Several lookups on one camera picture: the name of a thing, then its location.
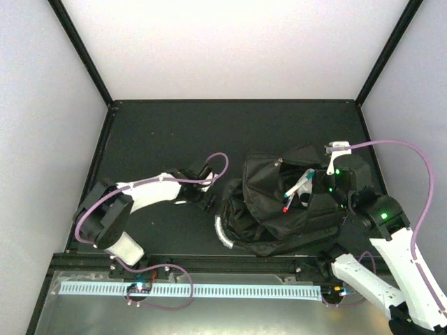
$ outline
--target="white panel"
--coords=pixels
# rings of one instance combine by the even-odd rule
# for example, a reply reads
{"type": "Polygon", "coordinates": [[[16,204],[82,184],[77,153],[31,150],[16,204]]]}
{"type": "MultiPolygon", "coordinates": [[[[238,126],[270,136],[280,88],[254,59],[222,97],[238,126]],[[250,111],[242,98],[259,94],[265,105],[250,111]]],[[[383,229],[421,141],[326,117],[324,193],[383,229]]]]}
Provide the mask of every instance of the white panel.
{"type": "Polygon", "coordinates": [[[355,98],[407,0],[65,0],[115,99],[355,98]]]}
{"type": "MultiPolygon", "coordinates": [[[[447,2],[424,1],[374,86],[364,112],[375,140],[411,142],[429,156],[435,173],[434,200],[418,246],[447,292],[447,2]]],[[[390,194],[413,224],[427,197],[427,173],[418,155],[384,144],[377,147],[390,194]]]]}
{"type": "Polygon", "coordinates": [[[46,1],[0,2],[0,325],[24,334],[105,105],[46,1]]]}

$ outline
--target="bag fabric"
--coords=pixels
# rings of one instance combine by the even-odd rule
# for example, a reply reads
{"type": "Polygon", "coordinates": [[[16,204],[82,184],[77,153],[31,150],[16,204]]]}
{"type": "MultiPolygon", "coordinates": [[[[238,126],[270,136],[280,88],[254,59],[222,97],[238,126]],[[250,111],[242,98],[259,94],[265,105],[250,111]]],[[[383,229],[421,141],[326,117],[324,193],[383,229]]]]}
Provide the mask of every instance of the bag fabric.
{"type": "Polygon", "coordinates": [[[316,175],[315,191],[297,197],[283,212],[284,193],[308,169],[317,173],[327,166],[327,158],[314,146],[281,156],[249,154],[242,178],[231,179],[223,191],[219,215],[224,234],[235,246],[259,256],[281,255],[336,237],[344,212],[328,192],[315,187],[316,175]]]}

